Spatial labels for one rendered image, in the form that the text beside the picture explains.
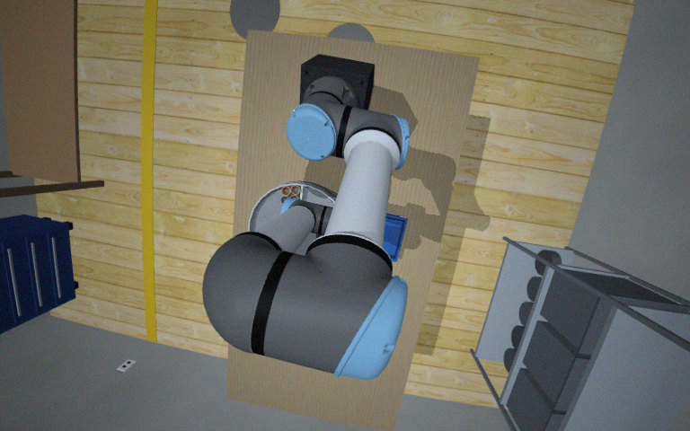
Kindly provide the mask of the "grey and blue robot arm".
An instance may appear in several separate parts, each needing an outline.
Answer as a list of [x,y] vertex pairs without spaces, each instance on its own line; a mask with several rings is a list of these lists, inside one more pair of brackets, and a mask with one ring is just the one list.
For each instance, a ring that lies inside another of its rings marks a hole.
[[[349,161],[334,206],[287,198],[279,216],[225,242],[204,274],[204,307],[244,352],[371,380],[394,352],[407,304],[383,244],[390,175],[403,166],[410,126],[360,109],[353,88],[331,75],[313,81],[292,113],[286,133],[297,154]],[[316,239],[296,254],[309,233]]]

